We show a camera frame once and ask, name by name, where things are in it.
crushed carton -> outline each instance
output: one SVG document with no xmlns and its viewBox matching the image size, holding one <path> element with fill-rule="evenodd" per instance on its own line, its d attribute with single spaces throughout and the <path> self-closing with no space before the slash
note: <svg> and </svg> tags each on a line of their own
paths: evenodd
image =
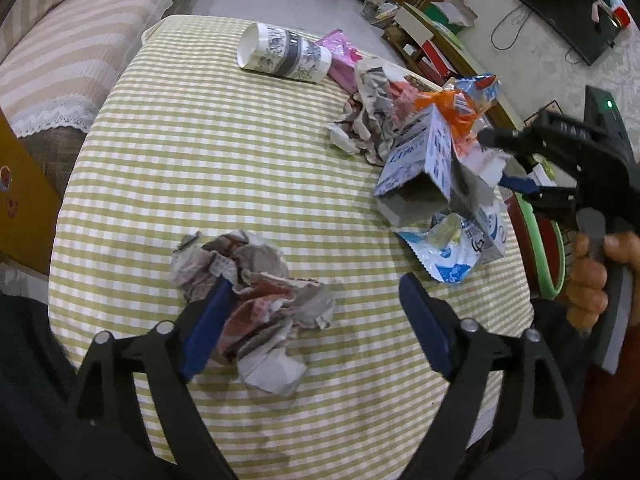
<svg viewBox="0 0 640 480">
<path fill-rule="evenodd" d="M 416 114 L 396 137 L 374 191 L 394 227 L 446 208 L 451 190 L 451 131 L 435 105 Z"/>
<path fill-rule="evenodd" d="M 471 171 L 461 171 L 462 165 L 455 165 L 454 168 L 449 207 L 464 218 L 472 220 L 484 233 L 484 239 L 478 242 L 482 246 L 476 248 L 481 251 L 479 265 L 503 257 L 508 228 L 504 222 L 504 203 L 495 193 L 488 203 L 481 202 L 480 196 L 474 192 L 478 188 L 477 181 L 482 182 L 480 177 Z"/>
<path fill-rule="evenodd" d="M 378 210 L 396 228 L 430 219 L 443 210 L 473 221 L 484 234 L 475 238 L 479 264 L 504 256 L 504 205 L 494 195 L 478 196 L 481 180 L 453 156 L 447 121 L 435 105 L 416 114 L 394 142 L 374 191 Z"/>
</svg>

sofa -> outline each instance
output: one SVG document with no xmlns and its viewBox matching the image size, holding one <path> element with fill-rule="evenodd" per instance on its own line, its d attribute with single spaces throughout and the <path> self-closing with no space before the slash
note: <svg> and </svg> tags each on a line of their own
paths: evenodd
<svg viewBox="0 0 640 480">
<path fill-rule="evenodd" d="M 183 0 L 16 0 L 0 25 L 0 108 L 58 194 L 142 32 Z"/>
</svg>

pink bag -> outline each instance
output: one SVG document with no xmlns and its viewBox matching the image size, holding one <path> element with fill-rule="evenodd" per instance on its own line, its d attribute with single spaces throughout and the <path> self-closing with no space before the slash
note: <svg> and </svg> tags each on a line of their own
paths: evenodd
<svg viewBox="0 0 640 480">
<path fill-rule="evenodd" d="M 329 32 L 324 38 L 316 41 L 331 53 L 331 68 L 329 75 L 349 94 L 358 91 L 354 67 L 356 62 L 363 59 L 353 44 L 347 40 L 339 28 Z"/>
</svg>

orange plastic bag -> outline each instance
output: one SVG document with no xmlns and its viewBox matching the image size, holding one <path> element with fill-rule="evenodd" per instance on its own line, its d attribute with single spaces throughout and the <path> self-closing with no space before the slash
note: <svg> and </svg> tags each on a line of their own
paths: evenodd
<svg viewBox="0 0 640 480">
<path fill-rule="evenodd" d="M 465 146 L 476 141 L 471 126 L 480 116 L 471 99 L 462 90 L 420 92 L 414 101 L 416 111 L 435 104 L 451 127 L 453 145 L 458 154 L 466 153 Z"/>
</svg>

snack wrapper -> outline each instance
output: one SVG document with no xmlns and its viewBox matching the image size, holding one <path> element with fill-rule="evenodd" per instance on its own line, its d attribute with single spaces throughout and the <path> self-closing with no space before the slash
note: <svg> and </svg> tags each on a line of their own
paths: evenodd
<svg viewBox="0 0 640 480">
<path fill-rule="evenodd" d="M 484 114 L 498 100 L 500 82 L 495 74 L 482 74 L 458 79 L 453 88 L 462 90 L 471 100 L 478 116 Z"/>
<path fill-rule="evenodd" d="M 451 213 L 436 214 L 428 232 L 396 230 L 432 278 L 459 283 L 478 263 L 484 234 L 471 221 Z"/>
</svg>

